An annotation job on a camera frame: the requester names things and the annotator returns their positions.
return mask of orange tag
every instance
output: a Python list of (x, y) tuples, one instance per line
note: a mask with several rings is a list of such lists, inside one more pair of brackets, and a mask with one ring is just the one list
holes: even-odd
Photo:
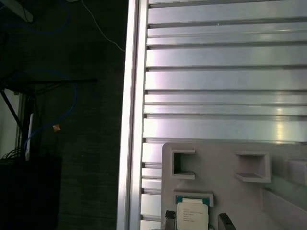
[(59, 127), (59, 124), (53, 125), (53, 132), (57, 133), (59, 131), (61, 131), (61, 128)]

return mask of black cable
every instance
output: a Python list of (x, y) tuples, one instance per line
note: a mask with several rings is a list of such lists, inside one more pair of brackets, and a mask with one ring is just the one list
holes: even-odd
[(34, 98), (34, 105), (35, 105), (36, 114), (38, 116), (39, 125), (42, 126), (43, 125), (43, 119), (42, 119), (40, 111), (38, 109), (37, 96)]
[(10, 151), (9, 153), (3, 155), (2, 159), (8, 159), (8, 158), (16, 157), (20, 154), (20, 151), (22, 151), (22, 150), (23, 150), (22, 147), (17, 147), (15, 149), (13, 149), (12, 151)]

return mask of blue cable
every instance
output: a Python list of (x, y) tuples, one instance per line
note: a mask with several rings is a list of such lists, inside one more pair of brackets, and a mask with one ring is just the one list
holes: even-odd
[(61, 32), (68, 25), (68, 23), (70, 22), (70, 18), (71, 18), (71, 13), (70, 13), (68, 7), (66, 6), (66, 4), (62, 0), (58, 0), (58, 1), (59, 1), (59, 4), (62, 6), (62, 8), (66, 11), (67, 16), (66, 16), (65, 23), (62, 26), (60, 26), (60, 27), (58, 27), (54, 30), (38, 31), (38, 30), (33, 29), (29, 24), (26, 24), (26, 23), (5, 23), (2, 26), (3, 27), (23, 27), (23, 28), (25, 28), (25, 29), (33, 32), (33, 33), (41, 34), (41, 35), (57, 34), (57, 33)]
[[(27, 69), (23, 72), (46, 72), (46, 73), (51, 73), (51, 74), (54, 74), (54, 75), (59, 75), (61, 77), (63, 77), (65, 80), (70, 80), (70, 78), (63, 74), (63, 73), (60, 73), (60, 72), (57, 72), (56, 70), (52, 70), (52, 69)], [(15, 80), (17, 75), (20, 74), (20, 72), (17, 72), (16, 74), (14, 74), (12, 77), (11, 77), (11, 80)], [(63, 120), (65, 117), (67, 117), (71, 112), (72, 110), (74, 109), (74, 107), (76, 106), (76, 102), (77, 102), (77, 87), (76, 87), (76, 84), (72, 83), (72, 87), (74, 89), (74, 99), (73, 99), (73, 102), (72, 102), (72, 106), (69, 108), (69, 110), (67, 110), (63, 115), (59, 116), (58, 118), (56, 118), (55, 120), (53, 120), (52, 122), (49, 122), (43, 126), (41, 126), (40, 128), (38, 128), (37, 130), (35, 130), (30, 136), (29, 138), (24, 142), (24, 151), (26, 152), (26, 149), (27, 149), (27, 143), (28, 141), (33, 137), (35, 136), (36, 134), (42, 132), (45, 128), (49, 127), (49, 126), (52, 126), (56, 123), (58, 123), (59, 121)]]

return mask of dark floor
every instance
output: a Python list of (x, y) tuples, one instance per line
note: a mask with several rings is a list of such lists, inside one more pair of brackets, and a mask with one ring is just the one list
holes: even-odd
[[(103, 32), (125, 46), (127, 0), (84, 0)], [(66, 3), (71, 20), (54, 35), (34, 34), (23, 28), (6, 28), (10, 40), (0, 50), (1, 73), (16, 69), (48, 68), (73, 79), (96, 77), (98, 83), (77, 85), (77, 104), (60, 122), (61, 132), (47, 128), (33, 138), (63, 157), (58, 230), (113, 230), (116, 227), (120, 120), (124, 53), (105, 40), (81, 2)], [(36, 17), (33, 27), (50, 30), (63, 24), (66, 13), (58, 0), (26, 0), (24, 6)], [(0, 11), (0, 23), (21, 22), (9, 10)], [(34, 79), (61, 79), (46, 73)], [(71, 85), (38, 98), (43, 123), (63, 114), (73, 101)], [(34, 121), (38, 126), (37, 116)]]

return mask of white cable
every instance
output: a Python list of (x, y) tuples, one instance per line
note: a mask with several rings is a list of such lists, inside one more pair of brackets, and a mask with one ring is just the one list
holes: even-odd
[(109, 42), (115, 44), (115, 45), (118, 47), (118, 49), (120, 49), (121, 51), (125, 52), (125, 50), (123, 50), (122, 48), (120, 48), (119, 45), (118, 45), (116, 42), (113, 42), (112, 40), (108, 39), (107, 36), (105, 36), (105, 34), (104, 34), (104, 33), (102, 32), (102, 30), (100, 29), (100, 27), (99, 27), (99, 25), (98, 25), (98, 23), (97, 23), (97, 21), (96, 21), (94, 15), (92, 14), (92, 12), (87, 8), (87, 6), (86, 6), (85, 3), (83, 2), (83, 0), (81, 0), (81, 2), (82, 2), (82, 5), (83, 5), (83, 6), (87, 9), (87, 11), (91, 14), (91, 16), (92, 16), (92, 18), (94, 19), (94, 22), (95, 22), (97, 28), (99, 29), (99, 31), (100, 31), (100, 33), (103, 35), (103, 37), (105, 37), (105, 39), (108, 40)]

